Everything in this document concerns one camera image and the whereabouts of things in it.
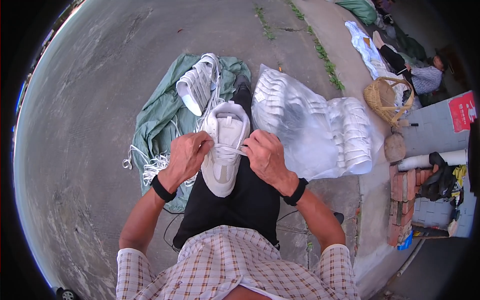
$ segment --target yellow cloth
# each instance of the yellow cloth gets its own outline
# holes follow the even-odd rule
[[[455,175],[458,186],[461,188],[463,186],[463,178],[467,174],[467,165],[460,165],[456,167],[453,170],[452,174]],[[459,196],[459,195],[460,195],[460,191],[452,193],[452,197]]]

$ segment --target woven basket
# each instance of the woven basket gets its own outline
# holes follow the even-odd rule
[[[394,83],[389,84],[387,80],[393,81]],[[411,91],[410,97],[402,107],[395,106],[395,91],[392,86],[397,84],[404,84]],[[398,118],[400,118],[405,110],[412,107],[414,96],[412,86],[408,81],[390,77],[378,77],[363,90],[363,97],[368,106],[382,119],[395,127],[398,127]]]

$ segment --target black pants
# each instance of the black pants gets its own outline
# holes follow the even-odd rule
[[[252,120],[250,92],[240,90],[232,100],[240,104]],[[279,211],[280,193],[258,178],[248,158],[242,156],[235,187],[225,198],[213,195],[202,173],[198,172],[173,245],[181,248],[187,239],[199,233],[219,225],[231,225],[255,229],[275,246],[278,244],[276,220]]]
[[[391,50],[387,45],[383,45],[379,51],[385,60],[390,64],[390,66],[392,66],[392,68],[395,70],[395,73],[397,75],[402,74],[405,77],[405,80],[407,80],[413,87],[412,74],[405,67],[405,60],[403,57],[400,54],[395,53],[395,51]]]

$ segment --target pvc pipe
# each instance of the pvc pipe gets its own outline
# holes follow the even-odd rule
[[[413,259],[415,258],[415,256],[417,256],[418,252],[420,251],[420,248],[422,247],[423,243],[425,242],[425,239],[419,241],[419,243],[417,244],[417,246],[415,247],[415,249],[413,250],[412,254],[410,254],[410,256],[408,257],[407,261],[405,261],[405,263],[403,264],[403,266],[398,270],[398,272],[396,273],[396,276],[397,277],[400,277],[402,276],[403,272],[405,272],[405,270],[408,268],[408,266],[412,263]]]
[[[465,149],[443,152],[440,156],[449,166],[466,165],[467,164],[467,151]],[[405,172],[415,168],[430,168],[432,165],[429,162],[429,155],[412,156],[403,159],[398,164],[398,170]]]

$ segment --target red sign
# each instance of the red sign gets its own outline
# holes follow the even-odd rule
[[[477,118],[473,92],[468,92],[448,102],[455,132],[470,130],[470,123]]]

